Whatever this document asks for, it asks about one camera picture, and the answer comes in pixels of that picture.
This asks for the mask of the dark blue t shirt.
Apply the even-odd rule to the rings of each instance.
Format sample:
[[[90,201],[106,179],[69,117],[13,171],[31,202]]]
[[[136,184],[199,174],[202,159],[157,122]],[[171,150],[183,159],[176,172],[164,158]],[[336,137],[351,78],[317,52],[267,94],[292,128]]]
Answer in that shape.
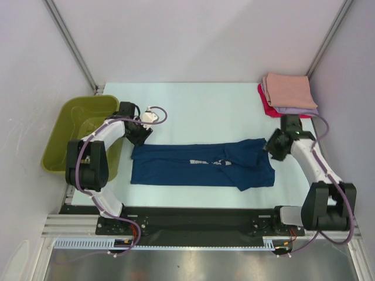
[[[275,170],[265,139],[194,145],[143,145],[132,151],[131,184],[272,187]]]

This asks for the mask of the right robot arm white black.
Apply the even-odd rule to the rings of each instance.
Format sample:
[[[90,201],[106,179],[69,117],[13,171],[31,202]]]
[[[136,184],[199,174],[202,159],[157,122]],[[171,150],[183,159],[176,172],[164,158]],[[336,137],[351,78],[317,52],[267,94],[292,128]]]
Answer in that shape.
[[[291,155],[310,185],[301,207],[281,206],[279,215],[270,220],[271,230],[277,235],[284,235],[292,225],[318,232],[354,231],[357,190],[329,167],[317,142],[312,132],[303,130],[299,116],[284,115],[280,128],[265,145],[274,160],[283,161]]]

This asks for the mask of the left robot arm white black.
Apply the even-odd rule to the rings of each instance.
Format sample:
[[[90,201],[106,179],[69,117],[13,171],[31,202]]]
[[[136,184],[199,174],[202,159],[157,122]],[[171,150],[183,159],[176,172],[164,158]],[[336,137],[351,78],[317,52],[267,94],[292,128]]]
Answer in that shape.
[[[109,227],[117,234],[129,229],[129,219],[121,214],[122,203],[109,185],[107,151],[123,138],[135,147],[143,145],[158,119],[150,107],[142,113],[134,103],[121,102],[119,110],[106,117],[97,129],[67,144],[67,183],[90,197],[101,216],[110,218]]]

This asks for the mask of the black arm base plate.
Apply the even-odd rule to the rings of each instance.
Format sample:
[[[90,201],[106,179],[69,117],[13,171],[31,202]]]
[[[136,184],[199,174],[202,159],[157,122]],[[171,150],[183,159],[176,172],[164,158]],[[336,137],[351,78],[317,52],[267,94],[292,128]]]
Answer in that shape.
[[[125,207],[121,217],[140,226],[140,246],[247,247],[305,235],[281,223],[279,208]]]

